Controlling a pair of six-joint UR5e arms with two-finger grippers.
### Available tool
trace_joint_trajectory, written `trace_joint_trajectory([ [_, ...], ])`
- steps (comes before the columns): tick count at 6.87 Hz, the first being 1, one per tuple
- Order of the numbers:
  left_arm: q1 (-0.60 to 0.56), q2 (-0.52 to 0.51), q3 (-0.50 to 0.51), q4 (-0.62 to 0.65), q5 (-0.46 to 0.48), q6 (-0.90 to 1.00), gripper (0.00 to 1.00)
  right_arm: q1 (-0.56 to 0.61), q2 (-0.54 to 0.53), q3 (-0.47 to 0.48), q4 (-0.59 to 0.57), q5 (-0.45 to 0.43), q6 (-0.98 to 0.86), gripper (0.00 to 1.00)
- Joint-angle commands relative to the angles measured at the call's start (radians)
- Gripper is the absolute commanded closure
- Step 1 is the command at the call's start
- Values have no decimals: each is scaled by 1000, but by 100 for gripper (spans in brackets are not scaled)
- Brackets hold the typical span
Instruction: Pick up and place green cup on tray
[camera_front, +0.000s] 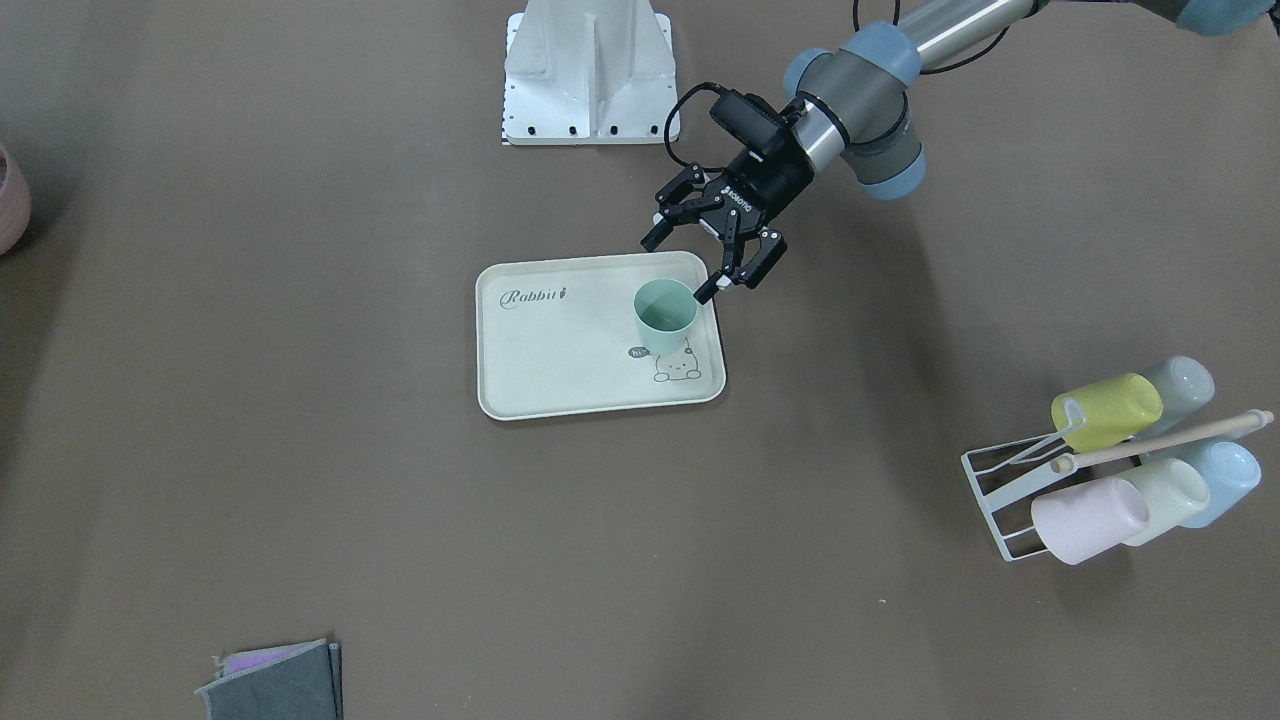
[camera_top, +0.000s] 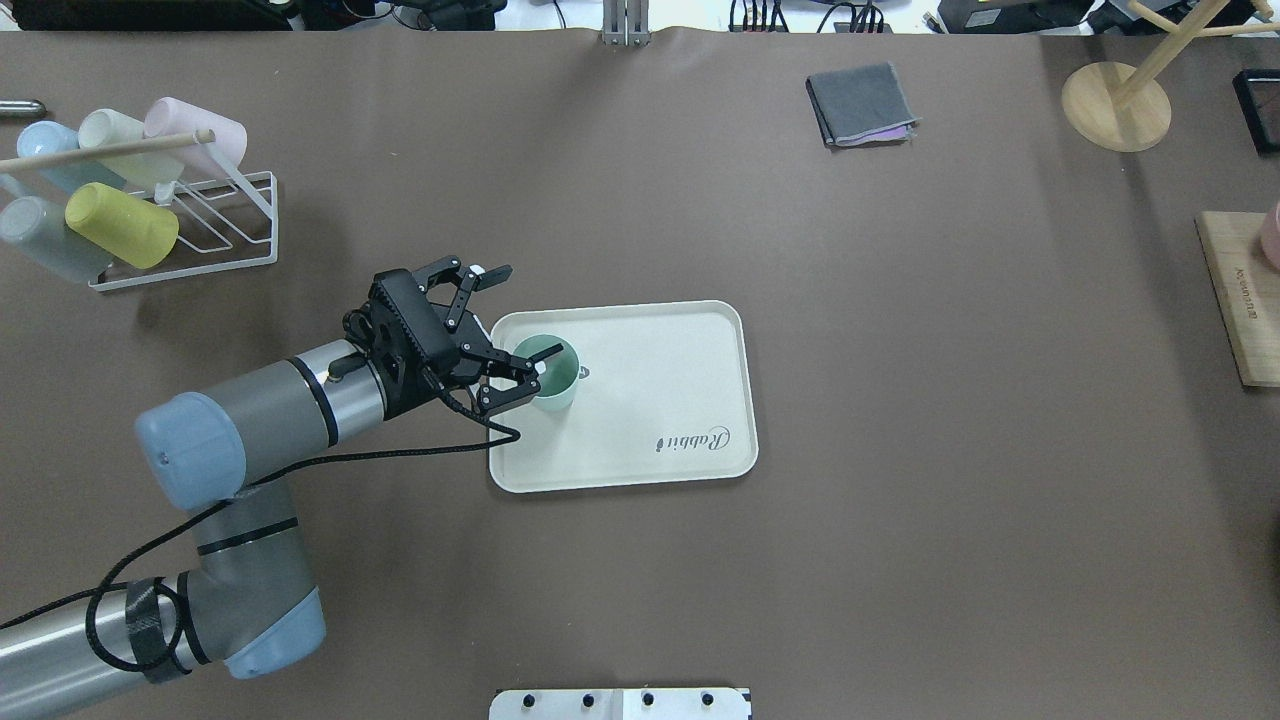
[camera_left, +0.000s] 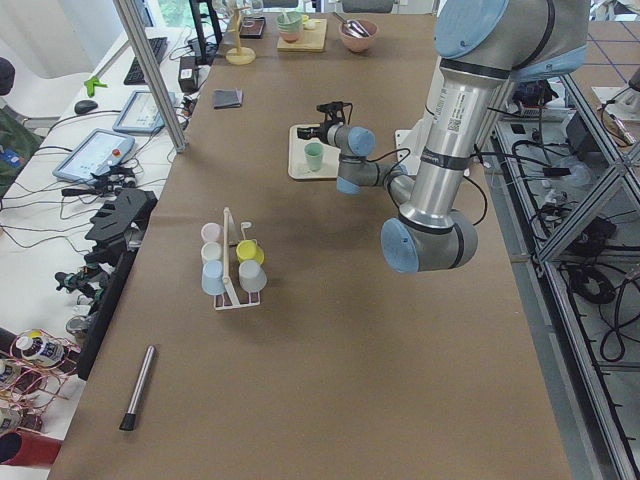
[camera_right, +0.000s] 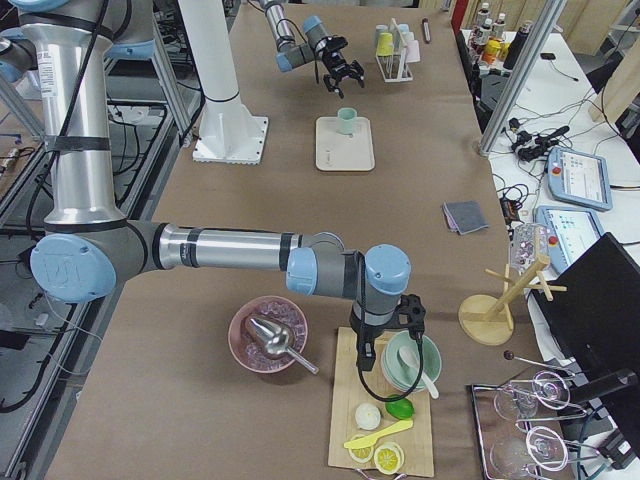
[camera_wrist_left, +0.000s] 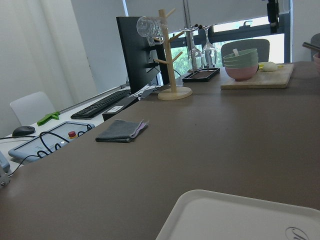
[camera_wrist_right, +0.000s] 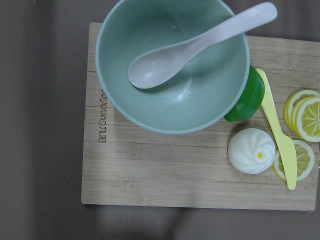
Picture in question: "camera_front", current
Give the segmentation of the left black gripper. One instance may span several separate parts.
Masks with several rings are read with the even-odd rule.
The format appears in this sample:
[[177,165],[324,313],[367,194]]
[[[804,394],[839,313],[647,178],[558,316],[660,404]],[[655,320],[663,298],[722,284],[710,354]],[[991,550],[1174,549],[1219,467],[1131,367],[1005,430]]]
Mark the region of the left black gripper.
[[[788,249],[778,231],[765,227],[813,178],[812,159],[797,143],[781,143],[767,152],[744,149],[723,168],[685,167],[655,193],[659,209],[640,245],[655,252],[675,227],[698,222],[710,209],[710,199],[719,197],[722,204],[701,217],[701,228],[719,238],[722,263],[694,291],[694,299],[707,304],[716,293],[739,284],[754,290]],[[739,213],[739,237],[723,238],[732,210]],[[760,247],[742,263],[749,240],[758,240]]]

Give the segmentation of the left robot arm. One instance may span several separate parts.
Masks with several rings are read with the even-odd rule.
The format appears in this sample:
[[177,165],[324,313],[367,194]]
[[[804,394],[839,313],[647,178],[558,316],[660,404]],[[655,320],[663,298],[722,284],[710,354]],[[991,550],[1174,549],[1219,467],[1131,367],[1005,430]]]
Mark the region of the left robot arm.
[[836,50],[812,47],[783,76],[787,102],[772,108],[755,94],[705,82],[709,114],[740,143],[722,167],[682,161],[655,193],[653,227],[641,246],[653,252],[680,225],[698,225],[722,249],[719,266],[695,290],[708,302],[735,286],[756,288],[785,255],[774,219],[832,161],[842,160],[873,199],[908,196],[924,179],[927,159],[908,92],[923,76],[982,56],[1041,1],[928,1],[897,19],[859,26]]

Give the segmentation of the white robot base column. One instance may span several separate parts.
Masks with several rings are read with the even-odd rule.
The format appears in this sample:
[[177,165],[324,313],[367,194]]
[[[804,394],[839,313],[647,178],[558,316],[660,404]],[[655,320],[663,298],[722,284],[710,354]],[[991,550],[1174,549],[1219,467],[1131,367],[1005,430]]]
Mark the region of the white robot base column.
[[530,1],[506,23],[502,141],[676,141],[672,24],[649,1]]

